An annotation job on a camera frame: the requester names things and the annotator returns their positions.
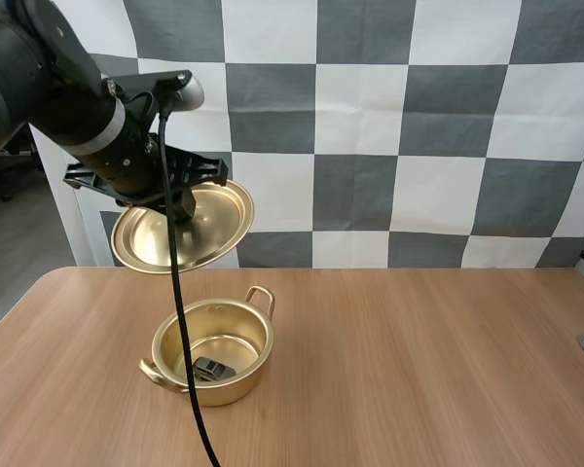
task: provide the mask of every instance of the checkered backdrop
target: checkered backdrop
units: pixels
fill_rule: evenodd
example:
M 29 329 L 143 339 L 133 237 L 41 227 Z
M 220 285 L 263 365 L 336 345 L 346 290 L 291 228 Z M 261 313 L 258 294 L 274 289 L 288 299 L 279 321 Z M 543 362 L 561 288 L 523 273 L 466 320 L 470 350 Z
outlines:
M 106 74 L 201 81 L 205 104 L 171 116 L 168 143 L 223 158 L 256 204 L 218 266 L 577 261 L 584 0 L 57 4 Z M 112 264 L 119 209 L 79 197 Z

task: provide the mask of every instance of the wooden table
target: wooden table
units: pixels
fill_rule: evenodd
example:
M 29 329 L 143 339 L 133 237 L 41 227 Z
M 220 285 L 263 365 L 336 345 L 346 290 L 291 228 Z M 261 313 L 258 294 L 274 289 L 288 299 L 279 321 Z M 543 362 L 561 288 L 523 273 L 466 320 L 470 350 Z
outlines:
M 584 465 L 573 270 L 204 269 L 185 303 L 277 297 L 269 370 L 204 409 L 224 466 Z M 0 466 L 208 465 L 187 400 L 139 373 L 170 279 L 59 269 L 0 323 Z

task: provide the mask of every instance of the gold pot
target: gold pot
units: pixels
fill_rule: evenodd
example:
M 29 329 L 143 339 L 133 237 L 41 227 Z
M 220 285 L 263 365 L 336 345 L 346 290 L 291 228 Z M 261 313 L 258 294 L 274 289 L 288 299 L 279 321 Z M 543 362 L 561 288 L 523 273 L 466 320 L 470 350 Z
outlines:
M 250 303 L 253 294 L 269 298 L 268 312 Z M 273 348 L 273 293 L 251 287 L 244 302 L 202 300 L 184 307 L 193 362 L 207 357 L 227 365 L 236 375 L 218 381 L 196 380 L 201 406 L 222 406 L 246 395 L 257 384 Z M 173 392 L 188 393 L 184 352 L 175 314 L 158 328 L 152 343 L 154 361 L 142 359 L 139 368 L 152 382 Z

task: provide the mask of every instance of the pot handle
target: pot handle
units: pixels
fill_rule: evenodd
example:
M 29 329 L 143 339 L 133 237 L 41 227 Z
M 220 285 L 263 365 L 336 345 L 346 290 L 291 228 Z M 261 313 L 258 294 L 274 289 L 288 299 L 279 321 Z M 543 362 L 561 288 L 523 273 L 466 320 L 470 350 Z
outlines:
M 273 292 L 271 292 L 266 287 L 260 287 L 259 285 L 252 286 L 248 290 L 248 292 L 246 293 L 246 298 L 244 299 L 244 301 L 245 302 L 250 302 L 251 299 L 253 298 L 253 294 L 255 294 L 255 291 L 256 290 L 259 290 L 260 292 L 262 292 L 264 295 L 266 295 L 269 298 L 269 311 L 267 313 L 267 316 L 269 317 L 269 319 L 273 319 L 274 295 L 273 295 Z
M 166 379 L 159 371 L 158 367 L 154 362 L 148 360 L 146 358 L 141 358 L 140 362 L 138 362 L 138 368 L 141 372 L 145 374 L 145 376 L 152 381 L 154 384 L 163 387 L 164 389 L 168 389 L 171 392 L 176 392 L 178 394 L 184 394 L 188 392 L 188 389 L 178 386 L 172 381 Z

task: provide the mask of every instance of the gold pot lid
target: gold pot lid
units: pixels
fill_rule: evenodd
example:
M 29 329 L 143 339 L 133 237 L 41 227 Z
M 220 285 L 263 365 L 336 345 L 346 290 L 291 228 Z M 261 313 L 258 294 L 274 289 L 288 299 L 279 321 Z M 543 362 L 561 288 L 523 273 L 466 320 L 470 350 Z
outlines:
M 253 222 L 249 193 L 238 183 L 193 187 L 195 216 L 175 227 L 180 272 L 217 260 L 246 235 Z M 117 220 L 112 233 L 115 256 L 129 268 L 149 274 L 170 273 L 166 217 L 152 209 L 132 207 Z

